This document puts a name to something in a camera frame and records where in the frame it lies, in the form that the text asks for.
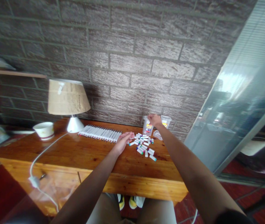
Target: hand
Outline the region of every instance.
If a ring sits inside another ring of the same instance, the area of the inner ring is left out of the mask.
[[[150,115],[148,115],[148,120],[150,121],[150,124],[153,125],[153,126],[155,126],[156,128],[159,125],[162,125],[161,118],[157,114],[150,114]]]
[[[118,155],[120,155],[124,151],[124,148],[127,142],[129,142],[129,139],[134,138],[134,136],[135,135],[133,132],[123,133],[122,135],[119,136],[117,143],[115,144],[112,150],[114,150],[115,152],[118,153]]]

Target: white cup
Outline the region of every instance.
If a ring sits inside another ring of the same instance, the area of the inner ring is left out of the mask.
[[[33,127],[42,141],[49,140],[54,137],[54,124],[52,122],[43,122]]]

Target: beige lampshade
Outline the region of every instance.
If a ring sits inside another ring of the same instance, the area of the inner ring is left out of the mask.
[[[50,79],[48,112],[56,115],[80,114],[90,110],[90,104],[81,82]]]

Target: glass panel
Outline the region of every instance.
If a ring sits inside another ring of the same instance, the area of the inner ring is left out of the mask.
[[[264,114],[265,0],[259,0],[185,144],[214,172]]]

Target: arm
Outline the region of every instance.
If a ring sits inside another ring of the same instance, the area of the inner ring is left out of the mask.
[[[227,209],[243,213],[211,171],[163,126],[160,116],[151,114],[148,119],[161,134],[171,159],[205,223],[214,223],[216,218]]]
[[[122,134],[113,149],[80,184],[51,223],[86,223],[132,132]]]

